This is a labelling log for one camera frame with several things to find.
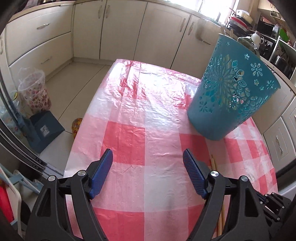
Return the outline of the green vegetable bag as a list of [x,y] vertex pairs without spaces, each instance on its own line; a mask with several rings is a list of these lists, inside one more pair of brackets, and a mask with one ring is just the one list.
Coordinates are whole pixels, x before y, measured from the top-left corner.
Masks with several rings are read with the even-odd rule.
[[237,38],[237,42],[239,42],[240,44],[245,46],[247,49],[252,51],[257,57],[260,57],[259,50],[250,36],[239,37]]

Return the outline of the white blue shelf rack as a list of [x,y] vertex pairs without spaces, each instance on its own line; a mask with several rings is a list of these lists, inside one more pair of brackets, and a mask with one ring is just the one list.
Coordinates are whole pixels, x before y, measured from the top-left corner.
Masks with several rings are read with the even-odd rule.
[[21,221],[22,197],[16,184],[21,184],[32,192],[39,194],[43,184],[38,180],[30,181],[20,171],[11,173],[1,165],[1,212],[20,237],[27,225]]

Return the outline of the white thermos jug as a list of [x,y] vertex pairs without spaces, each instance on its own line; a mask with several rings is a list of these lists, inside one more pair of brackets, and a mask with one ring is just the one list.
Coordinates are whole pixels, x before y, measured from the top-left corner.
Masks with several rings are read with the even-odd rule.
[[261,45],[261,34],[258,31],[255,31],[252,35],[251,35],[251,39],[254,42],[254,44],[256,45],[257,48],[260,47]]

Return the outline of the white metal counter shelf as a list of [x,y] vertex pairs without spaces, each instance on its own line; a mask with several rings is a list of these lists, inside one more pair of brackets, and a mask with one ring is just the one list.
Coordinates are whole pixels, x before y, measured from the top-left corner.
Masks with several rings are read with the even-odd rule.
[[275,66],[288,80],[294,81],[295,49],[279,36],[269,62]]

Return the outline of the yellow patterned slipper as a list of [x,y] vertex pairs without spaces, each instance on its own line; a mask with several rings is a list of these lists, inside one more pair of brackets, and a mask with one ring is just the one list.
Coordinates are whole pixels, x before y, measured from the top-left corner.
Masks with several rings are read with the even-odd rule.
[[72,129],[72,134],[73,134],[73,137],[76,138],[77,136],[77,133],[79,131],[79,128],[80,128],[80,125],[82,123],[82,120],[83,118],[76,118],[73,122],[72,122],[72,126],[71,126],[71,129]]

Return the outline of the teal perforated plastic basket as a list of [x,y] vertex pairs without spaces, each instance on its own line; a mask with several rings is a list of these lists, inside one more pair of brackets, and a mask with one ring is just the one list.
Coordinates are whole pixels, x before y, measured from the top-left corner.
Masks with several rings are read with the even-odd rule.
[[253,51],[219,34],[187,115],[203,137],[219,141],[256,113],[280,83]]

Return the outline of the wooden chopstick left pair inner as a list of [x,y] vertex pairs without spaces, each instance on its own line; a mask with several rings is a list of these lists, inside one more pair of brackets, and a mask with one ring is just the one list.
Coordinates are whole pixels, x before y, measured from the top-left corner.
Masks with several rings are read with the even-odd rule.
[[[211,166],[212,166],[212,170],[217,170],[216,167],[216,162],[214,160],[214,157],[211,157]],[[225,218],[224,218],[224,204],[222,204],[222,209],[218,218],[218,223],[217,223],[217,236],[221,236],[223,229],[224,229],[224,225],[225,225]]]

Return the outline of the dark blue box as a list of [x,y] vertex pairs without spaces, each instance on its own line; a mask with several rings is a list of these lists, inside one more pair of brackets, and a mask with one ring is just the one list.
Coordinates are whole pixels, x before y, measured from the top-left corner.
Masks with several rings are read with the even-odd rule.
[[32,123],[32,137],[29,141],[32,149],[40,154],[65,129],[50,111],[43,111],[30,117]]

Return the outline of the red white checkered tablecloth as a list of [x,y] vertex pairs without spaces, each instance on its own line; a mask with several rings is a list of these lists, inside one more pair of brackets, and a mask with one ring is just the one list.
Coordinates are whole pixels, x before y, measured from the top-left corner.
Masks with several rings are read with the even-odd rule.
[[220,141],[200,135],[187,108],[200,80],[118,60],[95,93],[66,165],[73,176],[106,149],[113,163],[92,200],[109,240],[186,240],[204,206],[183,164],[189,149],[223,176],[245,175],[259,192],[277,192],[275,169],[252,119]]

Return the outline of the black microwave oven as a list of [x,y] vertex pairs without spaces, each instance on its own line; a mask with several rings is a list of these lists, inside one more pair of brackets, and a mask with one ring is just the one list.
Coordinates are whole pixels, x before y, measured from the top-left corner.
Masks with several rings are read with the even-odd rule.
[[276,39],[278,37],[280,27],[278,25],[266,23],[262,20],[259,20],[257,24],[257,30],[261,34]]

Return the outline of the floral plastic trash bin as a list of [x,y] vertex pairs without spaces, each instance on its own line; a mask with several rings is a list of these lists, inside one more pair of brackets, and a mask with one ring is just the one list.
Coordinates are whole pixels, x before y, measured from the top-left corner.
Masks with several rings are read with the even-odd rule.
[[21,68],[18,72],[18,81],[18,93],[32,114],[50,110],[51,100],[43,70],[33,67]]

